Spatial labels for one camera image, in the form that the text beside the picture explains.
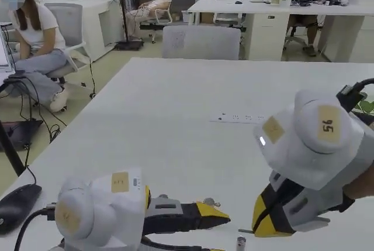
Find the person's leg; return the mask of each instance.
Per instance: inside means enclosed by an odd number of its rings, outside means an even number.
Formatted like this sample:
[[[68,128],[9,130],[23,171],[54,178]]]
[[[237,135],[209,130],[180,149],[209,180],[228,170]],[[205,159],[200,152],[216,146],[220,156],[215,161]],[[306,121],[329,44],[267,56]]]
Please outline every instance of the person's leg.
[[[303,25],[307,28],[308,46],[305,47],[304,51],[308,56],[316,56],[314,50],[314,41],[316,40],[318,33],[318,21],[316,15],[307,15],[303,18]]]
[[[67,91],[46,74],[63,67],[66,61],[66,56],[61,50],[53,50],[50,54],[17,61],[16,69],[25,71],[26,79],[22,81],[27,90],[23,84],[18,87],[34,100],[49,106],[52,111],[60,111],[66,105]]]
[[[150,17],[149,14],[150,11],[148,8],[141,8],[126,13],[126,22],[129,21],[129,24],[127,25],[129,36],[140,38],[140,23],[145,20],[154,19],[153,17]]]

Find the black tripod stand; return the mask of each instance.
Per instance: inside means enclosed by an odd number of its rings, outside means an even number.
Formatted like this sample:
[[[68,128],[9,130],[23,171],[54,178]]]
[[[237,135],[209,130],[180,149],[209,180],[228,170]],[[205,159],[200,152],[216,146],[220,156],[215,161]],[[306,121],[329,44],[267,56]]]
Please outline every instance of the black tripod stand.
[[[123,18],[123,25],[124,25],[124,34],[126,37],[125,41],[119,41],[115,45],[116,50],[124,50],[124,51],[138,51],[142,46],[143,42],[142,41],[131,41],[129,39],[129,32],[127,31],[127,23],[126,23],[126,10],[125,10],[125,2],[124,0],[119,0],[122,8],[122,18]]]

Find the white desk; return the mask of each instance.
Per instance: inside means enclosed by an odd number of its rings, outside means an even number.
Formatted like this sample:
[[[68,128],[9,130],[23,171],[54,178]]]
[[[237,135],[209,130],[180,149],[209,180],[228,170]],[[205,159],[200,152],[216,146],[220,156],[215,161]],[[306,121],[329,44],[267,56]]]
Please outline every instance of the white desk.
[[[365,16],[374,15],[374,6],[312,4],[309,7],[283,8],[275,4],[241,2],[235,4],[235,1],[199,0],[188,12],[195,13],[196,24],[202,12],[246,13],[245,52],[248,60],[280,60],[289,15],[297,14],[326,15],[318,49],[323,50],[333,62],[349,62]],[[194,14],[191,14],[190,25],[193,18]]]
[[[155,235],[159,242],[233,251],[237,229],[251,226],[271,169],[252,125],[209,122],[212,115],[269,116],[301,88],[335,94],[373,73],[369,64],[133,58],[31,165],[43,187],[35,209],[55,201],[68,176],[89,180],[141,166],[153,196],[183,202],[212,197],[232,219],[209,231]],[[25,172],[7,192],[31,181]],[[344,214],[330,213],[328,228],[291,238],[242,235],[253,251],[351,251],[372,243],[373,206],[374,198],[360,200]],[[1,250],[12,250],[16,236],[1,238]],[[60,239],[55,223],[37,218],[21,250],[46,251]]]
[[[92,61],[110,52],[123,39],[122,17],[118,0],[41,0],[83,6],[85,51]]]

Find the computer mouse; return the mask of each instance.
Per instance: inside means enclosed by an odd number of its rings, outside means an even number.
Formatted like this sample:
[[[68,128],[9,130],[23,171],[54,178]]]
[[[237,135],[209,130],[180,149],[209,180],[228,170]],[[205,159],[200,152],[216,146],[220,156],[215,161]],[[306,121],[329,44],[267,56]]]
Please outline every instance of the computer mouse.
[[[40,193],[40,186],[24,185],[0,200],[0,235],[14,231],[26,220]]]

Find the sneaker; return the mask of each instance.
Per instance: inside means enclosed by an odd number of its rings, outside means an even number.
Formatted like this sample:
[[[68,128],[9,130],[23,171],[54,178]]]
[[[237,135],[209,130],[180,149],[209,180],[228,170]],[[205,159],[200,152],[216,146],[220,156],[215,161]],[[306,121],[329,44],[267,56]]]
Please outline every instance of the sneaker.
[[[309,56],[309,57],[315,57],[317,55],[313,45],[309,45],[307,47],[304,47],[304,52]]]
[[[66,88],[63,88],[62,91],[54,94],[49,108],[52,112],[59,112],[66,106],[66,101],[69,97],[69,93]]]

